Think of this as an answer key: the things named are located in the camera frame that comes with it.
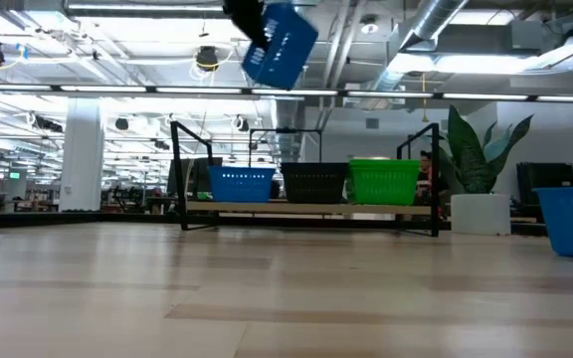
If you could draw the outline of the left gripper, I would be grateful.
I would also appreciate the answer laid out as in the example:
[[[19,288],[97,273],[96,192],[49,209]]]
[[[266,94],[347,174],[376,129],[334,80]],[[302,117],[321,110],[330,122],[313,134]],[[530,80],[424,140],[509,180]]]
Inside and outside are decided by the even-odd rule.
[[[223,12],[236,22],[236,26],[255,46],[267,50],[269,42],[262,18],[264,9],[264,0],[223,0]]]

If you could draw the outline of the white plant pot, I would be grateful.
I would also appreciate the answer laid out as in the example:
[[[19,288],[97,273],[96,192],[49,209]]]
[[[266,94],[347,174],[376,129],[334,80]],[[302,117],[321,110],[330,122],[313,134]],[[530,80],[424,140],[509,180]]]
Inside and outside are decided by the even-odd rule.
[[[454,195],[451,230],[467,235],[510,235],[510,197],[504,194]]]

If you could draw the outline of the black yellow-banded ceiling device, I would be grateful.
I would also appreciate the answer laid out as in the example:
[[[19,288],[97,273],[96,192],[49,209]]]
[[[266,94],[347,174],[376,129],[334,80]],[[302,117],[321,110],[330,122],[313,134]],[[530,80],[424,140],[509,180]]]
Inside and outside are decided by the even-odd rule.
[[[195,64],[200,71],[215,72],[218,65],[217,48],[213,46],[202,46],[196,54]]]

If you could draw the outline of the dark computer monitor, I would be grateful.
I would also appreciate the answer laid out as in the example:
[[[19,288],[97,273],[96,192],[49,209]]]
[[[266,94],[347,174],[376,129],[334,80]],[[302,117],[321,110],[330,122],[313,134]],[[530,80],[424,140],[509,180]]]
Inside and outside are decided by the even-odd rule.
[[[210,163],[207,157],[181,159],[180,165],[183,174],[183,182],[187,185],[186,192],[188,195],[211,191],[209,174]],[[178,186],[176,180],[175,161],[172,160],[167,181],[167,193],[172,195],[177,192]]]

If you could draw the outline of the long ceiling light bar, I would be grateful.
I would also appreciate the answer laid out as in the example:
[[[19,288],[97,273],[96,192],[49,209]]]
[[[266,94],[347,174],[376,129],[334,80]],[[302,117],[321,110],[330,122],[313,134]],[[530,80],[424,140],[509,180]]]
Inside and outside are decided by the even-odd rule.
[[[426,99],[470,101],[514,101],[540,103],[573,103],[573,95],[552,94],[507,94],[468,92],[424,91],[374,91],[354,89],[258,89],[220,87],[153,87],[153,86],[81,86],[81,85],[29,85],[0,84],[1,92],[47,93],[49,95],[97,95],[97,96],[168,96],[168,97],[329,97],[359,99]]]

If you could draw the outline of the green snake plant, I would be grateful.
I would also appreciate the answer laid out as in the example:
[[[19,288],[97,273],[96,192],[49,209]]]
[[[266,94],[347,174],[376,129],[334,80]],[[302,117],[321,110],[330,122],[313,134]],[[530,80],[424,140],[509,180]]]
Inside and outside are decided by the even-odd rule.
[[[492,192],[498,175],[502,172],[511,149],[528,133],[532,115],[509,126],[496,140],[492,131],[494,122],[480,141],[477,133],[466,122],[459,111],[449,107],[448,128],[444,137],[449,151],[440,148],[447,163],[454,169],[455,177],[465,193],[489,194]]]

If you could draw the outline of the white building column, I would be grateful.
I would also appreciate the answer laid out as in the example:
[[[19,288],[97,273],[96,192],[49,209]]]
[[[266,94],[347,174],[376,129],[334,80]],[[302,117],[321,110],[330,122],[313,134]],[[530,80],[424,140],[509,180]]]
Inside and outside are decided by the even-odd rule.
[[[99,99],[68,100],[59,210],[100,207],[106,118]]]

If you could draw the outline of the person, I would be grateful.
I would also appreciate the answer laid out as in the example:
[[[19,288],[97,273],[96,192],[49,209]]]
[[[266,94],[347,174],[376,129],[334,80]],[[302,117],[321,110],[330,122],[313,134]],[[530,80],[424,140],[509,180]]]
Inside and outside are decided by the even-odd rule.
[[[430,205],[432,200],[432,153],[422,150],[420,152],[420,172],[417,178],[418,185],[415,194],[416,205]]]

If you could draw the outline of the black-framed wooden shelf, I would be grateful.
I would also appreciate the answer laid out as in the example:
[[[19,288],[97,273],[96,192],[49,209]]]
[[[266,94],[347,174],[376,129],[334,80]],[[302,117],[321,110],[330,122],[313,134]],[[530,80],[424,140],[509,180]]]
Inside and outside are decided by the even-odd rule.
[[[422,230],[431,237],[437,237],[443,229],[437,198],[432,198],[429,206],[297,204],[288,203],[284,200],[273,200],[266,203],[187,201],[184,188],[185,180],[181,177],[183,170],[180,164],[178,133],[182,131],[205,146],[209,163],[213,162],[212,143],[177,121],[171,122],[170,128],[178,194],[178,223],[183,232],[232,224],[232,221],[226,221],[220,217],[222,212],[246,213],[254,216],[248,221],[241,221],[239,223],[241,226],[328,228],[330,226],[328,221],[331,216],[344,215],[346,218],[340,225],[342,228],[359,228],[361,225],[351,217],[353,214],[391,214],[395,220],[389,224],[383,223],[384,228],[399,231]]]

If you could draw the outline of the silver spiral air duct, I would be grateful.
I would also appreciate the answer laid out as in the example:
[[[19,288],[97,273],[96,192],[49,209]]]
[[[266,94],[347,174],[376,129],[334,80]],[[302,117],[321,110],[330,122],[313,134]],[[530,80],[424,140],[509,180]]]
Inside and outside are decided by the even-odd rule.
[[[418,44],[428,44],[435,49],[438,37],[470,0],[422,0],[416,14],[395,26],[387,43],[387,64],[368,90],[394,91],[405,73],[394,68],[401,52]]]

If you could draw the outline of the black equipment rack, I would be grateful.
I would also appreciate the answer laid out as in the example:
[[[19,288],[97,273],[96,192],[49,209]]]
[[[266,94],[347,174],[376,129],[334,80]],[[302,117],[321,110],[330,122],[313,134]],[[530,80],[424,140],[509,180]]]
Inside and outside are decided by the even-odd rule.
[[[516,165],[519,201],[517,211],[525,217],[543,222],[536,188],[573,187],[573,165],[570,163],[521,162]]]

